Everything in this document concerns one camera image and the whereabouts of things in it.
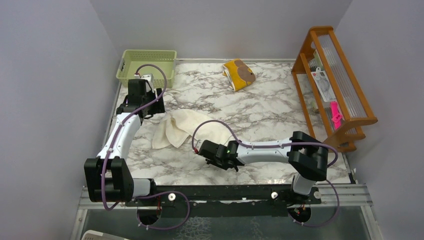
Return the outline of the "white towel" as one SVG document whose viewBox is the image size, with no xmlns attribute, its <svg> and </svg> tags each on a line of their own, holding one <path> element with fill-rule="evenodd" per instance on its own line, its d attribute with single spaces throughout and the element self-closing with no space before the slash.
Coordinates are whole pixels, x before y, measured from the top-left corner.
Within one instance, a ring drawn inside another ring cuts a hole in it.
<svg viewBox="0 0 424 240">
<path fill-rule="evenodd" d="M 168 146 L 179 148 L 188 137 L 195 134 L 194 139 L 209 140 L 216 144 L 226 145 L 234 137 L 221 123 L 210 122 L 195 129 L 202 123 L 211 120 L 203 113 L 191 109 L 177 109 L 167 113 L 160 121 L 152 139 L 153 149 Z"/>
</svg>

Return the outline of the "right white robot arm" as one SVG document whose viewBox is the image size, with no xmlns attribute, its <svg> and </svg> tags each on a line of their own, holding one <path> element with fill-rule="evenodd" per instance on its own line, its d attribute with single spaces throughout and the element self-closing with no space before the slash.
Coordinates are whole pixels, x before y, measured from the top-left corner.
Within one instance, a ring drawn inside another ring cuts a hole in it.
<svg viewBox="0 0 424 240">
<path fill-rule="evenodd" d="M 329 148 L 330 146 L 302 131 L 295 131 L 291 137 L 282 140 L 232 140 L 226 145 L 199 140 L 193 146 L 194 152 L 204 157 L 208 165 L 223 170 L 237 171 L 241 166 L 254 163 L 291 165 L 297 173 L 293 177 L 288 196 L 296 204 L 308 198 L 317 182 L 327 180 Z"/>
</svg>

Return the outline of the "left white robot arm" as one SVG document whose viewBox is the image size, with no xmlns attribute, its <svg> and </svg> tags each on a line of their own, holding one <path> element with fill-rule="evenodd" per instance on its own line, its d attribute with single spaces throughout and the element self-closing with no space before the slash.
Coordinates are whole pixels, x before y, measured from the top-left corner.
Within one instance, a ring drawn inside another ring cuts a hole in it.
<svg viewBox="0 0 424 240">
<path fill-rule="evenodd" d="M 84 163 L 89 199 L 92 202 L 130 202 L 138 199 L 144 205 L 157 200 L 151 178 L 133 178 L 127 166 L 135 134 L 144 120 L 165 112 L 163 91 L 154 88 L 151 73 L 135 74 L 128 81 L 128 93 L 116 109 L 114 128 L 103 149 Z"/>
</svg>

